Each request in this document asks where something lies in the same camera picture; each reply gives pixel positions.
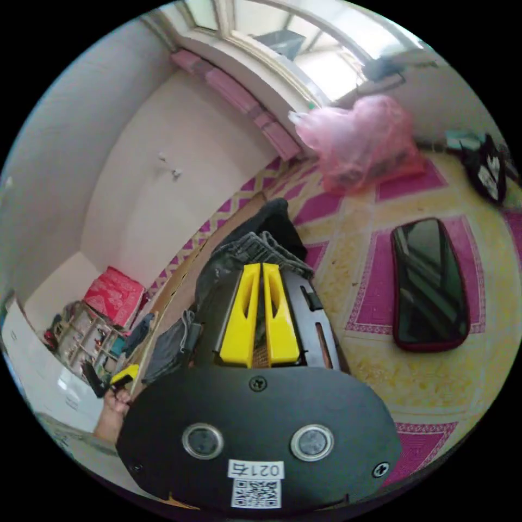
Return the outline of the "person's left hand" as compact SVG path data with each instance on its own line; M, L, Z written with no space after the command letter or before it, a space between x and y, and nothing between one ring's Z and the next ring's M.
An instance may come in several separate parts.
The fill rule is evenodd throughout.
M131 395L126 389L107 390L103 397L103 408L94 429L94 435L115 444L123 421L131 405Z

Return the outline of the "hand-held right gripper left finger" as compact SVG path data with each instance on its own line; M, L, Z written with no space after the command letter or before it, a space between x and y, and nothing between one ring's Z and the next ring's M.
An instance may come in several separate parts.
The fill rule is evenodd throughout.
M260 272L259 263L247 264L239 275L219 351L226 365L252 367Z

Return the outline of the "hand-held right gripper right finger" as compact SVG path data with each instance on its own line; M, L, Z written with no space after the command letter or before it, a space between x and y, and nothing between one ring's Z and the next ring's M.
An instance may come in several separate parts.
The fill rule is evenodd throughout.
M295 365L301 351L279 266L263 263L265 332L269 365Z

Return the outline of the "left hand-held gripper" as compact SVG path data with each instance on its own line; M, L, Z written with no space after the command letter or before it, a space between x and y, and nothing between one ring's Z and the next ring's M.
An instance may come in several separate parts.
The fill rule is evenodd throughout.
M139 364L131 364L115 374L110 381L101 379L90 362L81 365L82 375L97 398L104 398L110 386L126 386L136 380L139 373Z

